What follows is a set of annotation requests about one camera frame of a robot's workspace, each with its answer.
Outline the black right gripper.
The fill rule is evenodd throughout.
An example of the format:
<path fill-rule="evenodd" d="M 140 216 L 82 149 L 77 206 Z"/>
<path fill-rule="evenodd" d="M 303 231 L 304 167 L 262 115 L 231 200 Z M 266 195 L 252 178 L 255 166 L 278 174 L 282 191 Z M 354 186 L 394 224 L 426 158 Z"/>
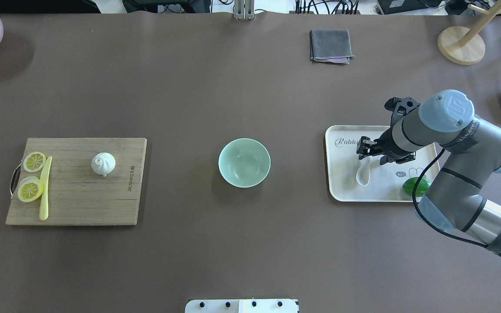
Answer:
<path fill-rule="evenodd" d="M 384 166 L 387 163 L 403 164 L 412 162 L 416 159 L 416 151 L 405 151 L 398 147 L 392 137 L 392 129 L 388 129 L 381 136 L 372 140 L 370 137 L 361 137 L 361 146 L 357 148 L 359 157 L 383 155 L 379 165 Z"/>

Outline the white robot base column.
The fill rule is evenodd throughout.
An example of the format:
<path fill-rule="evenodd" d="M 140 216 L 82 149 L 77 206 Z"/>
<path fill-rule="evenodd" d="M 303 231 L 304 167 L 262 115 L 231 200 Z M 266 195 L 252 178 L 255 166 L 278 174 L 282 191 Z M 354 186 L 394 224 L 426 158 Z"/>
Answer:
<path fill-rule="evenodd" d="M 298 313 L 294 299 L 208 299 L 190 300 L 185 313 Z"/>

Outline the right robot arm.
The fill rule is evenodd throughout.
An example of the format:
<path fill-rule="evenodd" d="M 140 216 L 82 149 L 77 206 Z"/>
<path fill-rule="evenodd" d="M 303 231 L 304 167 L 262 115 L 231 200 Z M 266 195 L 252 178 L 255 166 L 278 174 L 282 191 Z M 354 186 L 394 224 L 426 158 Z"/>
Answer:
<path fill-rule="evenodd" d="M 475 115 L 467 95 L 443 90 L 422 103 L 391 98 L 391 125 L 377 139 L 363 136 L 359 159 L 381 156 L 381 164 L 407 163 L 414 153 L 438 144 L 449 156 L 424 195 L 414 184 L 418 217 L 440 234 L 482 247 L 501 258 L 501 205 L 481 196 L 493 173 L 501 173 L 501 127 Z"/>

